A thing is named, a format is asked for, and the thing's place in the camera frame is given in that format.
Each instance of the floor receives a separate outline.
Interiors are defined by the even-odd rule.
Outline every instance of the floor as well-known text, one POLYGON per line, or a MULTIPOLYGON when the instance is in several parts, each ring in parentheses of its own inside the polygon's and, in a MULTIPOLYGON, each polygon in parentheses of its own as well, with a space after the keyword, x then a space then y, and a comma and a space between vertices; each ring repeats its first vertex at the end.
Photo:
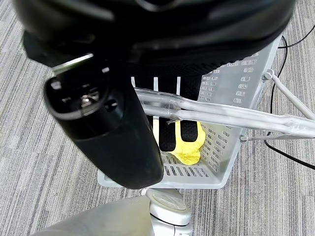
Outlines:
MULTIPOLYGON (((315 24, 315 2, 299 0, 284 35, 292 43, 315 24)), ((42 84, 49 68, 26 59, 22 27, 10 0, 0 0, 0 234, 29 235, 107 202, 135 195, 104 188, 96 168, 48 115, 42 84)), ((275 60, 276 71, 284 50, 275 60)), ((289 50, 283 83, 315 111, 315 33, 289 50)), ((271 84, 260 106, 269 111, 271 84)), ((301 115, 276 91, 277 114, 301 115)), ((276 141, 315 164, 310 140, 276 141)), ((223 189, 181 190, 192 209, 195 236, 311 236, 315 232, 315 172, 269 150, 244 144, 223 189)))

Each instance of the black cable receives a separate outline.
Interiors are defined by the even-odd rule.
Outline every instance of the black cable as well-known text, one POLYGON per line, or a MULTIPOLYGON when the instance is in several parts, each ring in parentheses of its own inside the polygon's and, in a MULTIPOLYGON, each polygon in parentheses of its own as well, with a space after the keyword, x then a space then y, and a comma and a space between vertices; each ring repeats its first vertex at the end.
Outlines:
POLYGON ((299 43, 301 43, 302 41, 304 41, 311 33, 312 33, 312 31, 315 29, 315 25, 313 26, 313 28, 310 30, 310 32, 308 32, 301 40, 299 40, 299 41, 297 41, 296 43, 293 43, 293 44, 291 44, 291 45, 288 45, 287 47, 288 48, 291 48, 291 47, 293 47, 293 46, 295 46, 295 45, 298 45, 299 43))
MULTIPOLYGON (((279 72, 279 74, 278 74, 278 77, 280 77, 280 75, 282 74, 282 71, 283 71, 283 69, 284 69, 284 66, 285 66, 285 63, 286 63, 286 60, 287 60, 287 55, 288 55, 288 48, 289 48, 289 46, 288 46, 288 44, 287 44, 287 41, 286 41, 286 38, 285 38, 284 36, 282 36, 282 39, 283 39, 284 44, 285 44, 285 47, 284 47, 284 48, 285 48, 285 56, 284 56, 283 64, 282 64, 282 66, 281 66, 281 69, 280 69, 280 72, 279 72)), ((272 112, 273 112, 272 106, 273 106, 273 101, 274 101, 275 87, 276 87, 276 84, 273 85, 273 87, 272 87, 272 92, 271 92, 271 99, 270 99, 270 113, 271 113, 271 114, 272 114, 272 112)), ((295 161, 295 162, 297 162, 297 163, 299 163, 299 164, 301 164, 301 165, 303 165, 303 166, 306 166, 306 167, 308 167, 308 168, 311 168, 311 169, 315 170, 315 166, 314 166, 314 165, 311 165, 311 164, 309 164, 309 163, 307 163, 307 162, 301 161, 301 160, 299 160, 299 159, 297 159, 297 158, 295 158, 295 157, 293 157, 293 156, 291 156, 291 155, 289 155, 289 154, 287 154, 287 153, 285 153, 285 152, 283 152, 283 151, 281 151, 281 150, 279 150, 279 149, 277 149, 277 148, 271 146, 271 145, 267 142, 267 140, 264 140, 264 143, 265 143, 265 145, 266 145, 268 148, 270 148, 271 150, 273 150, 273 151, 275 151, 275 152, 277 152, 277 153, 279 153, 279 154, 285 156, 286 158, 289 158, 289 159, 292 160, 292 161, 295 161)))

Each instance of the yellow glove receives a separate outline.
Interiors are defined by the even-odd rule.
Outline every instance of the yellow glove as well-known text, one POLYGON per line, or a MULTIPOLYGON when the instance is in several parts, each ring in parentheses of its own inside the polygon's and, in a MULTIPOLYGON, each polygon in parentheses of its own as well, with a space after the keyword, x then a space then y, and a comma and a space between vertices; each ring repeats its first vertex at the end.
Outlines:
POLYGON ((198 137, 195 142, 184 142, 181 138, 181 123, 175 123, 176 146, 169 153, 176 156, 185 165, 194 165, 200 160, 200 148, 206 140, 200 122, 197 122, 198 137))

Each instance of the striped carpet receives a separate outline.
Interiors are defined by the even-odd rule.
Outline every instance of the striped carpet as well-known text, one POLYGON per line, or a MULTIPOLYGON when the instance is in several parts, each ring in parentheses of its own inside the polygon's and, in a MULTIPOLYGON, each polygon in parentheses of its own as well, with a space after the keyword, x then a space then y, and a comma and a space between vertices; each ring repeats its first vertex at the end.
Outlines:
MULTIPOLYGON (((289 43, 315 24, 315 2, 299 0, 285 36, 289 43)), ((104 188, 96 168, 48 115, 42 84, 49 68, 27 60, 22 27, 10 0, 0 0, 0 234, 29 235, 136 191, 104 188)), ((275 70, 283 61, 279 50, 275 70)), ((289 50, 283 83, 315 111, 315 33, 289 50)), ((269 111, 271 84, 259 109, 269 111)), ((301 114, 276 91, 277 114, 301 114)), ((315 164, 309 140, 271 142, 315 164)), ((244 144, 220 190, 181 190, 195 236, 313 236, 315 172, 266 148, 244 144)))

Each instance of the white plastic basket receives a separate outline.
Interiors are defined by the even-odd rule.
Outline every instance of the white plastic basket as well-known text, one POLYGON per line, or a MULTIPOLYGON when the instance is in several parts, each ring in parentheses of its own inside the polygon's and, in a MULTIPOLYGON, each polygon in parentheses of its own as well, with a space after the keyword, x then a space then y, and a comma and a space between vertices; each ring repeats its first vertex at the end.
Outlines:
MULTIPOLYGON (((198 101, 255 108, 264 87, 262 75, 271 67, 280 39, 278 37, 251 57, 204 75, 198 101)), ((202 127, 206 141, 199 163, 186 166, 163 152, 164 178, 152 187, 218 189, 226 184, 241 147, 240 136, 245 130, 209 123, 203 123, 202 127)), ((98 171, 97 180, 102 186, 120 186, 101 171, 98 171)))

